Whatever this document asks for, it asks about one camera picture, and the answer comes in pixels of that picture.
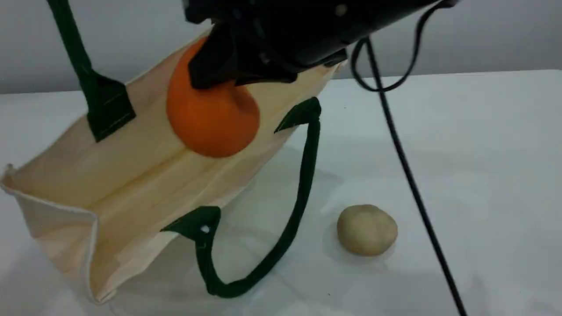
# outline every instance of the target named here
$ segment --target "gray wall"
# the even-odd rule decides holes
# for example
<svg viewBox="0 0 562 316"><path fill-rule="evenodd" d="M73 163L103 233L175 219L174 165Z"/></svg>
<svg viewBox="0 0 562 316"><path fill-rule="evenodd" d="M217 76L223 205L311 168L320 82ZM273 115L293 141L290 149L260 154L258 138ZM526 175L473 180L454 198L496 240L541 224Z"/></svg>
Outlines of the gray wall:
<svg viewBox="0 0 562 316"><path fill-rule="evenodd" d="M184 22L180 0L71 0L101 73L127 81L206 26ZM419 14L373 35L385 75L409 62ZM562 69L562 0L463 0L436 13L416 73ZM367 63L360 63L368 75ZM349 77L343 71L340 77ZM0 93L78 89L45 0L0 0Z"/></svg>

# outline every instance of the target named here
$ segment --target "black wire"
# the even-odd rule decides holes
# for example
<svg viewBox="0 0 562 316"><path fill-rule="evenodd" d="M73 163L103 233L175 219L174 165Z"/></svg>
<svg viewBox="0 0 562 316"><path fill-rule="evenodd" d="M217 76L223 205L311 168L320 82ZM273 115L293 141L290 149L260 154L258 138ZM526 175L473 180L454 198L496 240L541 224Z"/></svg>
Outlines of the black wire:
<svg viewBox="0 0 562 316"><path fill-rule="evenodd" d="M381 92L381 91L388 92L388 91L394 90L394 89L398 88L399 86L401 86L404 82L406 82L406 79L408 79L408 77L412 73L412 70L414 69L416 61L418 60L420 46L422 44L422 33L423 33L423 30L424 30L424 27L427 24L427 21L429 20L429 18L431 17L431 15L435 11L437 11L439 9L444 9L444 8L451 8L454 5L455 5L454 1L441 1L440 3L433 6L431 9L429 9L427 12L425 12L420 17L420 19L418 20L418 23L416 25L416 33L415 33L415 39L414 39L414 52L412 54L412 59L410 61L410 65L408 66L408 70L406 70L406 73L404 74L404 76L402 76L397 82L389 85L388 87L373 88L373 87L369 86L363 80L363 78L361 78L361 76L357 72L357 59L359 58L359 54L361 53L361 49L363 48L363 46L367 42L365 40L360 40L357 43L357 45L355 45L355 48L353 49L353 51L351 53L351 74L353 75L353 78L355 79L355 81L357 81L357 83L359 83L359 85L361 87L363 87L364 89L369 90L371 92Z"/></svg>
<svg viewBox="0 0 562 316"><path fill-rule="evenodd" d="M439 245L439 241L437 240L437 236L435 234L435 231L433 230L433 226L431 224L431 221L429 220L429 216L427 215L427 212L425 210L425 205L423 204L423 200L422 200L422 196L418 190L418 186L416 185L416 181L414 179L414 175L412 174L412 171L410 169L410 165L408 163L408 160L406 158L406 154L404 153L404 149L402 148L402 144L400 142L400 138L398 136L398 133L396 132L396 126L394 124L394 121L392 119L392 114L390 112L389 106L388 106L388 101L386 98L386 91L390 91L392 89L395 89L397 87L399 87L402 83L404 83L404 81L406 80L406 78L408 77L408 75L410 74L411 70L414 67L414 63L416 61L418 52L419 52L419 45L421 43L421 33L423 30L423 27L425 25L425 23L427 22L427 20L429 19L430 15L435 12L437 9L439 8L446 8L446 7L450 7L450 6L444 6L443 4L446 4L447 1L443 1L440 2L439 4L437 4L436 6L432 7L430 10L428 10L420 19L420 21L418 22L418 27L416 29L416 40L415 40L415 47L414 47L414 57L412 59L412 64L410 65L410 67L408 68L408 71L406 72L406 75L404 75L402 77L402 79L400 79L399 81L397 81L395 84L389 86L389 87L384 87L383 83L382 83L382 79L380 77L380 72L377 66L377 61L375 59L375 53L373 50L373 45L371 43L371 40L369 37L363 38L361 40L359 40L359 42L357 43L357 46L353 49L353 54L351 56L351 67L352 67L352 72L353 72L353 77L355 78L355 80L359 83L360 86L362 86L363 88L372 91L372 92L378 92L379 98L380 98L380 102L383 108L383 112L384 112L384 117L386 118L386 122L388 125L388 130L390 131L391 137L392 137L392 142L394 143L394 147L396 149L396 154L398 154L398 158L400 159L400 163L402 164L402 169L404 170L404 174L406 175L406 179L408 181L408 185L410 186L410 190L412 191L412 195L414 196L414 200L418 206L418 210L420 212L421 215L421 219L423 220L423 223L425 225L425 229L427 230L427 234L429 235L429 239L431 240L431 244L433 246L433 250L435 251L435 255L437 256L437 259L439 261L439 264L441 265L441 270L443 271L443 274L445 275L445 279L447 281L447 285L449 286L449 290L451 291L451 295L453 297L453 300L455 301L455 305L457 308L457 311L459 312L460 316L467 316L466 310L464 308L464 304L463 304L463 300L460 297L459 294L459 290L456 287L455 284L455 280L453 279L453 276L451 274L451 271L449 270L448 264L447 264L447 260L445 260L445 255L443 254L443 251L441 250L441 246ZM371 71L373 73L373 77L375 79L375 83L377 85L377 88L371 88L370 86L368 86L363 79L361 79L357 73L357 58L359 57L359 53L361 51L361 49L363 48L363 46L366 45L367 46L367 54L369 57L369 64L371 66Z"/></svg>

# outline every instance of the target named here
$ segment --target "green strap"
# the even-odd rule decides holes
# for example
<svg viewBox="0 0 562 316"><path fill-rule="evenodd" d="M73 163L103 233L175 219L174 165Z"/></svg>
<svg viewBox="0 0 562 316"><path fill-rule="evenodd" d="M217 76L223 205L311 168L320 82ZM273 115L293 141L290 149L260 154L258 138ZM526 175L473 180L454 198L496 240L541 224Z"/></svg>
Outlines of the green strap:
<svg viewBox="0 0 562 316"><path fill-rule="evenodd" d="M275 132L278 132L301 124L309 125L305 149L302 153L297 201L294 204L293 213L289 218L289 222L279 237L279 240L265 256L263 261L260 262L247 277L230 284L225 284L216 274L211 253L216 229L220 221L219 207L199 207L162 229L162 231L179 233L195 241L197 263L209 294L223 298L231 298L246 293L273 269L273 266L289 249L297 235L298 225L305 211L312 186L316 165L316 153L318 151L318 140L320 137L319 118L320 103L317 98L311 98L295 106L275 130Z"/></svg>
<svg viewBox="0 0 562 316"><path fill-rule="evenodd" d="M68 0L47 0L88 103L88 123L97 142L135 118L123 83L92 69Z"/></svg>

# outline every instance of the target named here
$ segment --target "playdough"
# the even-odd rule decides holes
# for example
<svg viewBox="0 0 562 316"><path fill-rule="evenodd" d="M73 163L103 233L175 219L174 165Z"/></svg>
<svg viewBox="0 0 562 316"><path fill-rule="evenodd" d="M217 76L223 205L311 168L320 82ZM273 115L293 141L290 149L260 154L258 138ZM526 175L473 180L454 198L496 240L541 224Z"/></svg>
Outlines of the playdough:
<svg viewBox="0 0 562 316"><path fill-rule="evenodd" d="M398 236L394 219L374 205L346 208L338 219L338 239L349 252L377 256L387 251Z"/></svg>

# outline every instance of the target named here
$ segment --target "orange ball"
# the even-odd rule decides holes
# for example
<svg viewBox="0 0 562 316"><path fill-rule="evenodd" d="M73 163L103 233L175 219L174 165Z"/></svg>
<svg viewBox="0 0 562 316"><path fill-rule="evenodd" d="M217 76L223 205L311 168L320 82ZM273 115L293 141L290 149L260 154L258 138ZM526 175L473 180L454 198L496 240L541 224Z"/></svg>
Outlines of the orange ball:
<svg viewBox="0 0 562 316"><path fill-rule="evenodd" d="M246 148L260 127L260 109L244 86L234 81L210 89L191 87L188 64L206 38L180 58L168 86L166 113L174 133L192 151L228 157Z"/></svg>

